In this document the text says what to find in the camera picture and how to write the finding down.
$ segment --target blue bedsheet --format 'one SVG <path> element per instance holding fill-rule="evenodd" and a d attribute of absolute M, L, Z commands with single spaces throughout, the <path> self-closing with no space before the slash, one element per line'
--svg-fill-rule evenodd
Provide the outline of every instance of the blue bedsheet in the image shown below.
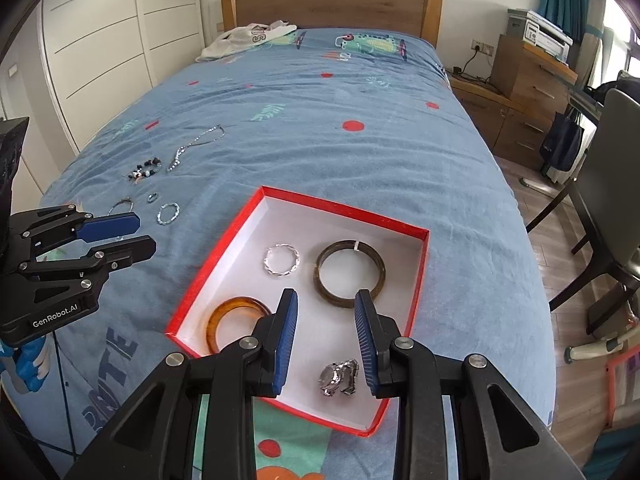
<path fill-rule="evenodd" d="M 217 124 L 226 136 L 187 150 L 174 172 L 162 168 L 137 185 L 127 179 L 155 156 L 166 167 L 179 146 Z M 182 70 L 105 126 L 44 196 L 45 206 L 74 202 L 96 216 L 131 197 L 138 234 L 158 243 L 151 260 L 112 273 L 98 312 L 58 331 L 78 450 L 175 351 L 167 322 L 261 185 L 429 228 L 414 337 L 445 356 L 487 355 L 550 421 L 554 348 L 536 259 L 513 194 L 433 48 L 382 31 L 298 30 Z M 148 204 L 152 192 L 159 200 Z M 161 226 L 156 214 L 167 202 L 180 205 L 180 216 Z M 86 250 L 74 242 L 64 256 Z M 39 393 L 8 389 L 34 436 L 70 449 L 55 365 Z M 270 466 L 328 480 L 391 478 L 396 418 L 392 404 L 379 430 L 359 438 L 257 404 L 260 478 L 277 476 Z M 58 470 L 69 467 L 69 457 L 46 453 Z"/>

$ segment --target red box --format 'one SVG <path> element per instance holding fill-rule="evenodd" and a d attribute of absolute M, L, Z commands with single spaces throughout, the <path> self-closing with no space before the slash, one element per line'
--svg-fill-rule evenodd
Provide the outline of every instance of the red box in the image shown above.
<path fill-rule="evenodd" d="M 234 296 L 250 296 L 273 311 L 282 290 L 294 288 L 298 293 L 298 323 L 287 383 L 277 400 L 265 400 L 334 430 L 369 436 L 382 420 L 388 400 L 375 399 L 370 394 L 362 373 L 352 396 L 336 393 L 325 397 L 318 388 L 318 377 L 327 364 L 351 358 L 361 361 L 353 310 L 327 303 L 313 285 L 318 254 L 338 240 L 367 243 L 381 255 L 386 282 L 374 301 L 376 309 L 393 317 L 402 334 L 409 335 L 420 297 L 429 231 L 272 187 L 258 188 L 231 222 L 185 293 L 166 334 L 192 356 L 207 355 L 205 330 L 216 306 Z M 288 276 L 273 276 L 263 267 L 267 248 L 278 243 L 294 246 L 301 255 L 300 267 Z M 356 261 L 356 257 L 366 261 Z M 346 294 L 335 287 L 351 287 L 352 294 L 363 286 L 372 288 L 369 283 L 362 283 L 370 280 L 366 265 L 372 264 L 360 251 L 332 254 L 322 266 L 322 282 L 330 282 L 330 290 L 339 296 Z M 354 274 L 360 272 L 357 280 L 352 270 Z M 223 322 L 217 337 L 220 348 L 250 333 L 255 318 L 236 316 L 224 327 Z"/>

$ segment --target wooden floor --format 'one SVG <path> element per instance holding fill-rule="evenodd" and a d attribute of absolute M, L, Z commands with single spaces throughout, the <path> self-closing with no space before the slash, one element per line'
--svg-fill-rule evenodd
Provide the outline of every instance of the wooden floor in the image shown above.
<path fill-rule="evenodd" d="M 539 173 L 514 162 L 496 159 L 518 201 L 525 223 L 532 220 L 550 202 L 550 198 L 524 187 L 521 176 L 545 182 Z M 587 245 L 573 256 L 571 248 L 582 238 L 584 230 L 570 205 L 562 203 L 529 234 L 531 246 L 548 298 L 554 297 L 586 266 L 591 257 Z M 578 361 L 567 365 L 564 348 L 593 341 L 586 335 L 586 309 L 613 285 L 611 278 L 601 276 L 583 288 L 565 304 L 550 313 L 556 345 L 556 406 L 552 433 L 560 444 L 583 466 L 593 444 L 605 427 L 607 413 L 607 358 Z"/>

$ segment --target brown bangle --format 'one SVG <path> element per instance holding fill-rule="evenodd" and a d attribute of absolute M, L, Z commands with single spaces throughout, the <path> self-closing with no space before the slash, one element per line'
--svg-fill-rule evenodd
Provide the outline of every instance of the brown bangle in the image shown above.
<path fill-rule="evenodd" d="M 220 352 L 216 341 L 216 332 L 218 331 L 220 320 L 222 320 L 222 318 L 232 310 L 241 307 L 247 307 L 259 312 L 261 314 L 260 317 L 269 316 L 271 314 L 271 311 L 263 302 L 254 300 L 254 298 L 249 298 L 247 296 L 238 296 L 220 303 L 213 311 L 213 314 L 211 314 L 211 317 L 209 317 L 209 321 L 207 322 L 207 345 L 209 346 L 209 350 L 211 350 L 212 354 Z"/>
<path fill-rule="evenodd" d="M 335 244 L 331 244 L 330 246 L 325 248 L 320 253 L 318 259 L 316 260 L 316 265 L 314 266 L 314 285 L 316 287 L 316 290 L 318 291 L 318 294 L 320 294 L 320 296 L 322 296 L 329 303 L 335 306 L 341 306 L 343 308 L 353 308 L 354 298 L 341 298 L 340 296 L 336 296 L 335 294 L 330 293 L 320 280 L 320 267 L 322 266 L 324 261 L 331 254 L 337 253 L 338 251 L 343 251 L 345 249 L 362 251 L 376 264 L 376 267 L 378 268 L 378 282 L 371 291 L 372 300 L 376 299 L 376 296 L 380 294 L 382 287 L 385 286 L 386 269 L 382 257 L 380 257 L 378 252 L 373 247 L 363 242 L 357 242 L 356 240 L 342 240 L 340 242 L 336 242 Z"/>

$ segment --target necklace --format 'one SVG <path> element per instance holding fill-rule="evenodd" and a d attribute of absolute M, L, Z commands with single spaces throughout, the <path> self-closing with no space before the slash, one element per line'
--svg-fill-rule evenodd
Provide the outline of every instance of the necklace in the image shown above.
<path fill-rule="evenodd" d="M 206 142 L 201 142 L 199 144 L 196 144 L 196 142 L 198 142 L 202 137 L 204 137 L 205 135 L 207 135 L 208 133 L 211 133 L 214 130 L 221 130 L 222 134 L 220 134 L 218 137 L 216 137 L 215 139 L 211 139 L 211 140 L 207 140 Z M 175 152 L 175 156 L 174 156 L 174 160 L 172 160 L 172 163 L 169 164 L 169 166 L 166 168 L 167 173 L 170 171 L 175 170 L 175 168 L 177 168 L 180 165 L 180 156 L 187 151 L 187 148 L 191 148 L 192 146 L 203 146 L 204 144 L 209 144 L 210 142 L 216 142 L 216 140 L 220 140 L 222 139 L 222 137 L 224 137 L 226 134 L 225 129 L 220 126 L 220 124 L 218 124 L 217 126 L 214 126 L 213 128 L 210 128 L 209 130 L 207 130 L 206 132 L 202 132 L 199 136 L 197 136 L 195 139 L 193 139 L 189 144 L 187 144 L 186 146 L 180 146 L 180 148 L 178 148 L 178 150 Z"/>

